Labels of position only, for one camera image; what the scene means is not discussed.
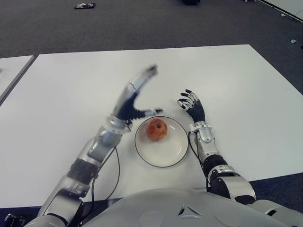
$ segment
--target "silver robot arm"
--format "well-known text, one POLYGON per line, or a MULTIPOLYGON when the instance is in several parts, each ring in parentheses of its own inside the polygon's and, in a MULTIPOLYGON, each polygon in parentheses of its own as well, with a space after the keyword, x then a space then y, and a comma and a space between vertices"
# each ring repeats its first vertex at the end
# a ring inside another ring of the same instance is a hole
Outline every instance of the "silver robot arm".
POLYGON ((157 75, 157 66, 151 66, 134 77, 122 92, 113 113, 101 126, 95 137, 84 146, 70 170, 64 175, 41 207, 38 217, 26 227, 71 226, 80 213, 83 198, 90 189, 90 182, 97 177, 110 151, 120 142, 122 135, 130 131, 133 119, 152 116, 162 109, 139 111, 134 101, 143 85, 157 75))
POLYGON ((205 120, 204 109, 199 98, 190 90, 186 90, 186 93, 181 95, 186 98, 179 99, 177 103, 194 120, 190 129, 196 134, 197 157, 211 186, 207 191, 247 205, 290 227, 303 227, 302 213, 268 200, 256 200, 250 183, 228 165, 218 152, 212 127, 205 120))
POLYGON ((212 127, 205 120, 199 98, 190 90, 181 95, 186 98, 179 99, 177 103, 194 120, 190 127, 191 132, 196 134, 197 155, 211 186, 208 191, 243 204, 252 204, 256 200, 255 192, 250 183, 228 165, 218 152, 212 127))

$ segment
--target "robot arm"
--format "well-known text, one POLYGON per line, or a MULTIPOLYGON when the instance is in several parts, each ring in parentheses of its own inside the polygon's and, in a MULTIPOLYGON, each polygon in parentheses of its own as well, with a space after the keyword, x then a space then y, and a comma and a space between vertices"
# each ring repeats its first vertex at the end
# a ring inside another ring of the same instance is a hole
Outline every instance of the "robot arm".
POLYGON ((133 78, 122 92, 106 123, 95 137, 90 139, 79 153, 70 170, 52 191, 38 217, 27 227, 71 226, 76 214, 82 213, 82 200, 90 189, 90 182, 97 177, 102 164, 120 142, 122 135, 130 131, 133 119, 152 116, 161 109, 139 111, 134 101, 143 85, 157 75, 157 66, 151 66, 133 78))
POLYGON ((204 109, 199 98, 190 90, 186 90, 186 93, 181 95, 186 98, 179 99, 177 103, 194 120, 190 128, 191 132, 196 134, 198 158, 211 186, 209 192, 243 204, 252 204, 256 200, 255 192, 250 183, 228 165, 218 152, 212 127, 205 120, 204 109))

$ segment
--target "black joint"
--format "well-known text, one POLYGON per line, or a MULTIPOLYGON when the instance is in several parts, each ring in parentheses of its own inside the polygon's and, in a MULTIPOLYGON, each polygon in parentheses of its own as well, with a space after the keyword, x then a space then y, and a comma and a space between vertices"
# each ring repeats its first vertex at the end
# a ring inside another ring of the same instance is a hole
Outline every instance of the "black joint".
POLYGON ((235 198, 235 200, 244 205, 253 204, 256 201, 255 198, 250 195, 240 195, 240 196, 237 196, 235 198))
POLYGON ((90 181, 98 174, 98 166, 84 161, 83 159, 76 159, 72 164, 67 176, 89 185, 90 181))
POLYGON ((211 192, 211 193, 217 194, 217 195, 221 195, 227 199, 231 198, 225 182, 220 177, 214 179, 211 182, 211 187, 208 190, 208 192, 211 192))
POLYGON ((227 162, 223 159, 221 155, 211 155, 207 157, 203 162, 203 169, 206 176, 208 176, 212 168, 220 165, 227 165, 227 162))

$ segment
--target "metal joint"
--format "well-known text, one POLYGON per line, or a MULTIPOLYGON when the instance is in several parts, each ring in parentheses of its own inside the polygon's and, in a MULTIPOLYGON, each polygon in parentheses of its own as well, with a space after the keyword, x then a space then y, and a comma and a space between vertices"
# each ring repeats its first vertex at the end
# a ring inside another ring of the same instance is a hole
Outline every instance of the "metal joint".
POLYGON ((191 132, 199 132, 200 139, 205 143, 210 143, 213 140, 212 127, 206 122, 196 122, 190 125, 191 132))
POLYGON ((209 171, 209 174, 208 174, 208 177, 207 177, 209 181, 211 179, 212 174, 214 174, 215 172, 217 172, 219 174, 221 174, 221 173, 234 173, 235 175, 239 175, 232 166, 230 166, 230 165, 219 165, 219 166, 215 166, 214 168, 211 169, 211 171, 209 171))

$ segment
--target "white plate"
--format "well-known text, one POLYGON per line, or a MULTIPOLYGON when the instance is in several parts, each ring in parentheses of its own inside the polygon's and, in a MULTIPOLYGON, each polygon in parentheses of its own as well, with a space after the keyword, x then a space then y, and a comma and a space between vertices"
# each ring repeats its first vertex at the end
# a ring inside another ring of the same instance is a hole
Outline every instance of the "white plate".
POLYGON ((138 128, 134 139, 140 157, 156 167, 168 167, 178 163, 188 148, 187 134, 177 121, 169 117, 152 117, 138 128), (167 124, 167 136, 159 141, 151 141, 146 136, 146 128, 153 119, 160 119, 167 124))

